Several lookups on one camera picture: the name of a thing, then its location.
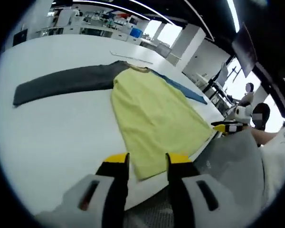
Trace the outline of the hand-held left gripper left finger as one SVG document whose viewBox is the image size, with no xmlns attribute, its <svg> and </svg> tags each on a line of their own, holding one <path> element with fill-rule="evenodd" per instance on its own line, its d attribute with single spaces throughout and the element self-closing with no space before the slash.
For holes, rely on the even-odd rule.
<svg viewBox="0 0 285 228">
<path fill-rule="evenodd" d="M 106 158 L 63 196 L 62 219 L 68 228 L 121 228 L 128 195 L 130 154 Z"/>
</svg>

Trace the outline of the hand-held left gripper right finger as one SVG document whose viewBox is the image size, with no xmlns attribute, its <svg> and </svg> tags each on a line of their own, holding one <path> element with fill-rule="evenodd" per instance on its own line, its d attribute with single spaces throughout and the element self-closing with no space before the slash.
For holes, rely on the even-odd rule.
<svg viewBox="0 0 285 228">
<path fill-rule="evenodd" d="M 197 175 L 188 156 L 166 153 L 169 199 L 176 228 L 229 228 L 230 192 L 208 174 Z"/>
</svg>

